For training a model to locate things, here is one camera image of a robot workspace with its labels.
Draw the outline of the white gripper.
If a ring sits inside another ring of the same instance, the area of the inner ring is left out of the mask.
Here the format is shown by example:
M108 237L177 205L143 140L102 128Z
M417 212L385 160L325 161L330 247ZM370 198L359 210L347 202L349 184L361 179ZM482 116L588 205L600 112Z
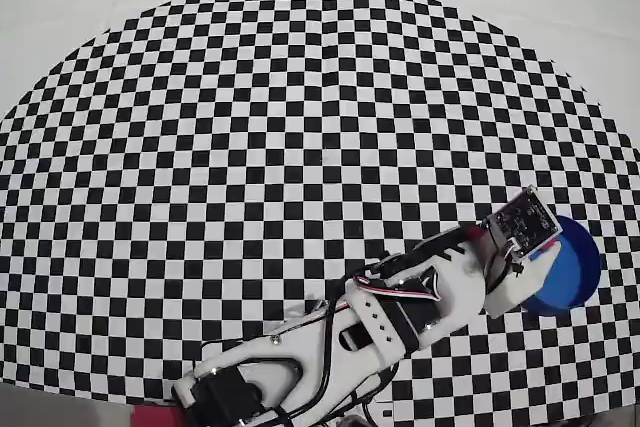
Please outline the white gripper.
M463 260L459 279L459 309L463 318L474 318L484 310L496 318L538 292L551 269L551 262L525 259L521 271L512 270L513 245L491 224L460 227Z

